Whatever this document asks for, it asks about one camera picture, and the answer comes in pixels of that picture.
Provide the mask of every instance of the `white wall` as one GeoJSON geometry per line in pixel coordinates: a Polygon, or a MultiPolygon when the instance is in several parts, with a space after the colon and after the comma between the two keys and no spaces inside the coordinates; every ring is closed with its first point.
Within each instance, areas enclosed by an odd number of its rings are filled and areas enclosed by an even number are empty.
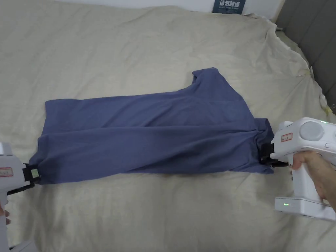
{"type": "MultiPolygon", "coordinates": [[[[60,0],[65,2],[110,5],[123,8],[176,5],[193,11],[211,12],[214,0],[60,0]]],[[[274,19],[284,0],[246,0],[243,14],[255,13],[274,19]]]]}

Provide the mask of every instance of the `round button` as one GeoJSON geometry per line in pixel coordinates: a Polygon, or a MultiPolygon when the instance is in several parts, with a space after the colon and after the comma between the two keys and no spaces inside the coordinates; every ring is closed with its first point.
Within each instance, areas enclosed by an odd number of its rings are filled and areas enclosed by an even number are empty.
{"type": "Polygon", "coordinates": [[[324,134],[323,127],[317,122],[306,122],[300,127],[300,136],[304,140],[318,141],[324,134]]]}

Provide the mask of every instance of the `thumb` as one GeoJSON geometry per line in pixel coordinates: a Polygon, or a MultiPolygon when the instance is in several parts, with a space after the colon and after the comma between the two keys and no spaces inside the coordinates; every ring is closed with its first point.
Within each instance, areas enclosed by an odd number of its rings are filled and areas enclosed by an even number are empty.
{"type": "Polygon", "coordinates": [[[305,158],[304,158],[304,153],[296,153],[293,155],[293,165],[292,169],[297,170],[301,167],[302,163],[304,163],[305,158]]]}

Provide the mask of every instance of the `human hand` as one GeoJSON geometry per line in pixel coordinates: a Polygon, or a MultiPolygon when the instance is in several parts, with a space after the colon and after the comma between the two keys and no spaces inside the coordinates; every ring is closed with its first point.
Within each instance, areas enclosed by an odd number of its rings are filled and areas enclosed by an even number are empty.
{"type": "Polygon", "coordinates": [[[331,164],[324,160],[320,154],[313,151],[299,152],[293,155],[293,170],[299,169],[302,163],[307,164],[308,174],[315,184],[318,195],[322,199],[327,199],[324,181],[335,174],[331,164]]]}
{"type": "MultiPolygon", "coordinates": [[[[0,216],[3,216],[3,215],[5,215],[6,217],[8,217],[9,216],[9,212],[8,211],[4,211],[3,209],[2,209],[2,207],[0,206],[0,216]]],[[[8,224],[10,224],[10,220],[9,219],[7,219],[6,218],[6,225],[8,225],[8,224]]]]}

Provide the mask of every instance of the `black clamp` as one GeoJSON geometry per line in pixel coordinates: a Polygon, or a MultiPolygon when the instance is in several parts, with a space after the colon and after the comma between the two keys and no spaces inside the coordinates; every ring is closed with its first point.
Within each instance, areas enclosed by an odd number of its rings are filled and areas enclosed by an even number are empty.
{"type": "Polygon", "coordinates": [[[265,143],[259,149],[260,163],[262,165],[271,165],[272,167],[285,167],[288,163],[281,162],[278,159],[272,159],[270,155],[274,153],[274,144],[265,143]]]}
{"type": "Polygon", "coordinates": [[[12,195],[12,194],[19,193],[27,189],[33,188],[35,186],[35,183],[41,179],[41,176],[37,170],[37,165],[29,165],[29,164],[25,164],[25,165],[26,165],[26,168],[22,169],[23,175],[25,177],[25,182],[29,181],[30,184],[14,189],[14,190],[11,190],[7,192],[7,195],[12,195]]]}

